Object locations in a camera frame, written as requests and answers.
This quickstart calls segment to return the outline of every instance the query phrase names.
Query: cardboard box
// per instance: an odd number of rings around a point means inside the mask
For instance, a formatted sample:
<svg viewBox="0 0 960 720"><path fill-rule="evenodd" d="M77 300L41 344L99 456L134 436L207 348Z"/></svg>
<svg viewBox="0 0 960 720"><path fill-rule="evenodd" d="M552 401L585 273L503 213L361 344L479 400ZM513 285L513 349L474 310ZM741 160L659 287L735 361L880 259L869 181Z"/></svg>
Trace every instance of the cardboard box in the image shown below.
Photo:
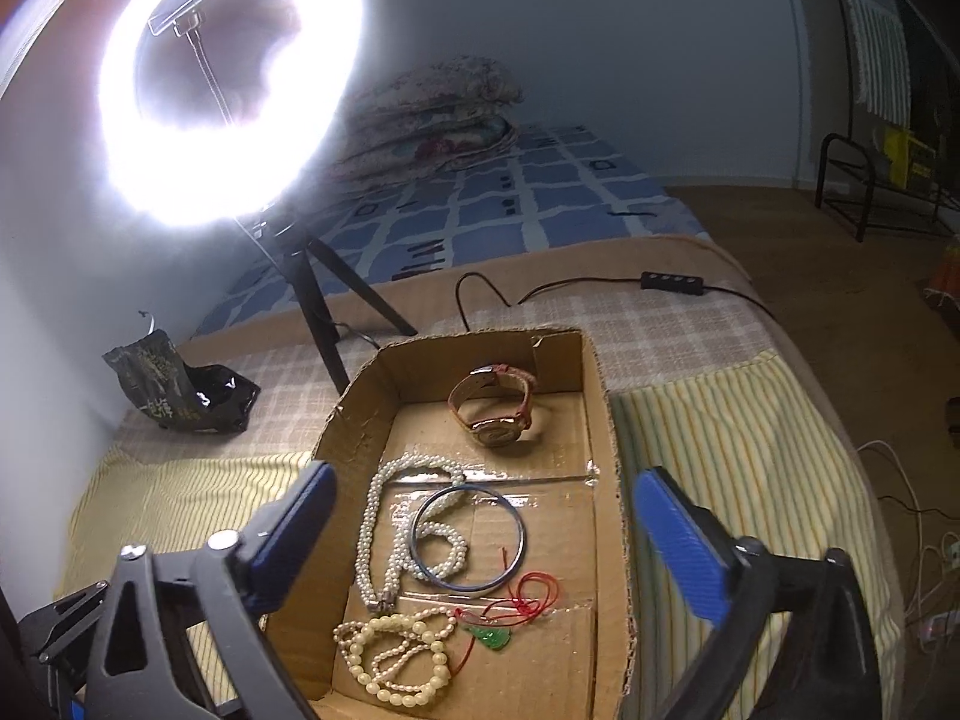
<svg viewBox="0 0 960 720"><path fill-rule="evenodd" d="M450 389L492 362L530 370L539 381L533 426L502 449L477 445L446 408ZM504 404L496 408L502 413ZM491 410L491 401L472 400L464 409L481 413ZM514 629L510 643L498 652L477 644L450 685L415 709L388 707L360 688L332 638L344 620L370 617L353 585L368 484L381 461L410 454L455 459L467 466L469 481L507 496L528 532L520 573L545 571L560 583L553 610ZM287 604L268 621L267 635L323 720L391 720L397 714L434 720L618 716L635 656L628 509L604 387L587 338L575 330L491 331L388 346L344 393L323 429L316 457L336 467L337 507ZM392 543L392 512L446 484L427 472L400 475L387 486L371 549L378 589ZM514 522L483 494L440 519L469 543L467 568L453 578L458 584L496 576L502 570L501 547L515 554ZM448 546L428 539L422 549L429 561ZM405 574L397 609L411 613L440 603L479 611L491 598L506 595L501 587L485 598L453 597ZM452 664L467 642L469 634L459 629L450 638ZM378 638L364 663L396 644L392 637ZM416 656L397 681L421 682L431 665L426 656Z"/></svg>

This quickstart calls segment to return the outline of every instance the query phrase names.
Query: bed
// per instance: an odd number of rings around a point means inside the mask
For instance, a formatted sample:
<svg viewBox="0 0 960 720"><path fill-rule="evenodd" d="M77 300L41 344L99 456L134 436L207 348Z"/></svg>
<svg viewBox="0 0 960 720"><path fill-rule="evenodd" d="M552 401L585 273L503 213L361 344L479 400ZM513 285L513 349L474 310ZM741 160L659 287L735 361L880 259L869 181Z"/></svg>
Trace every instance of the bed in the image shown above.
<svg viewBox="0 0 960 720"><path fill-rule="evenodd" d="M333 205L312 223L421 333L463 331L453 287L469 269L482 271L511 301L549 281L635 277L645 269L696 274L707 284L755 295L741 266L683 204L586 129L539 129L524 138L497 163L361 204ZM563 171L555 178L574 172L576 178L546 180L547 169ZM543 190L567 200L541 205ZM508 197L515 199L513 214L463 213L479 204L506 208ZM415 213L407 210L411 201L419 204ZM376 208L358 219L363 203ZM446 215L443 224L412 222L438 213ZM563 223L553 228L550 220ZM473 225L514 230L512 237L498 236L511 248L464 247L480 228ZM404 269L418 247L436 251ZM310 457L337 394L282 282L264 296L274 284L260 271L248 276L181 348L191 365L223 362L261 384L251 428L235 437L185 436L131 413L75 513L62 591L109 575L117 550L131 539L186 549L211 530L242 524ZM356 295L332 280L325 290L337 319L390 340L390 326ZM622 284L571 285L508 308L472 279L464 282L462 298L472 328L577 327L592 338L625 485L642 467L664 464L695 502L711 507L731 531L759 536L772 551L821 557L830 545L847 549L880 653L884 716L896 716L904 615L883 520L843 426L779 324L737 295L641 292ZM353 373L373 348L348 338L342 354ZM720 408L714 394L736 396L742 408ZM165 482L165 475L175 481ZM150 505L121 510L114 505L118 490L130 495L132 485ZM691 617L639 531L632 555L640 646L622 716L645 718L683 674L707 628ZM783 631L782 620L768 627L728 717L749 715ZM213 659L208 643L200 648ZM288 665L309 698L323 695L316 675ZM229 694L228 685L221 688L219 696Z"/></svg>
<svg viewBox="0 0 960 720"><path fill-rule="evenodd" d="M587 127L525 127L510 151L467 170L334 199L304 221L371 284L587 241L706 238L688 207ZM315 264L325 295L346 290ZM198 335L288 310L269 265L244 274Z"/></svg>

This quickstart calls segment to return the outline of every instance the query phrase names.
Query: carpet floor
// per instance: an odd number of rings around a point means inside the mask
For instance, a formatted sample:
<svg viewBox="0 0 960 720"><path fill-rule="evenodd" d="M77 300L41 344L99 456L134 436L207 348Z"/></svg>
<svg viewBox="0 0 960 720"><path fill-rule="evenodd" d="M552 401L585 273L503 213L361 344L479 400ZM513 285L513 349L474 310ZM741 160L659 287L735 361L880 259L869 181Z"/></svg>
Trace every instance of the carpet floor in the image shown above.
<svg viewBox="0 0 960 720"><path fill-rule="evenodd" d="M960 517L960 450L947 432L947 399L960 396L960 343L923 303L917 288L936 268L946 241L868 231L858 244L832 212L804 191L675 187L717 244L752 274L762 298L797 343L857 445L886 440L901 457L920 505ZM893 464L863 454L875 493L909 503ZM904 598L915 589L915 518L896 502L882 511ZM960 520L928 514L923 540L939 547ZM960 608L960 571L928 553L923 591L942 581L923 616ZM956 716L960 645L934 656L907 631L904 718Z"/></svg>

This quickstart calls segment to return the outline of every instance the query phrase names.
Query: cream bead bracelet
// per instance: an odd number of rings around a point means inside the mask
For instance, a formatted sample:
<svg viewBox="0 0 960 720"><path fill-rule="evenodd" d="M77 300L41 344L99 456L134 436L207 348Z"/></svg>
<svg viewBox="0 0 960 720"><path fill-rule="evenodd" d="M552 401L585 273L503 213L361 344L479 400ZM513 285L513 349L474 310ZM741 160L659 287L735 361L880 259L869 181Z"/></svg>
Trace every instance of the cream bead bracelet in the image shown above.
<svg viewBox="0 0 960 720"><path fill-rule="evenodd" d="M446 615L446 625L439 631L431 631L424 620L437 615ZM346 622L333 630L333 640L337 642L340 654L347 661L350 675L384 703L395 707L416 707L428 704L441 688L450 681L450 669L446 665L445 645L443 641L453 633L457 618L443 607L428 608L416 614L390 614L375 617L368 622ZM380 653L371 661L370 672L363 668L364 647L381 632L402 637L397 647ZM397 672L410 659L429 651L433 661L433 676L422 685L399 685L394 682ZM383 661L397 660L383 671Z"/></svg>

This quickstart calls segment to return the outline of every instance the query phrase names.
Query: blue checkered bed sheet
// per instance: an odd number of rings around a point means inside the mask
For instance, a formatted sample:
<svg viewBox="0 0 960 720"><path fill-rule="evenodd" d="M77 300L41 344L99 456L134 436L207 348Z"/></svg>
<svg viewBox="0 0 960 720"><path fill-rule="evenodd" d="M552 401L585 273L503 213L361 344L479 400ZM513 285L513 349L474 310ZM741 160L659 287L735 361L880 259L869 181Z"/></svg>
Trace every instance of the blue checkered bed sheet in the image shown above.
<svg viewBox="0 0 960 720"><path fill-rule="evenodd" d="M608 238L707 237L683 202L587 127L525 127L504 156L339 199L304 222L371 284ZM323 266L314 268L326 295L346 290ZM295 305L280 274L257 265L197 335Z"/></svg>

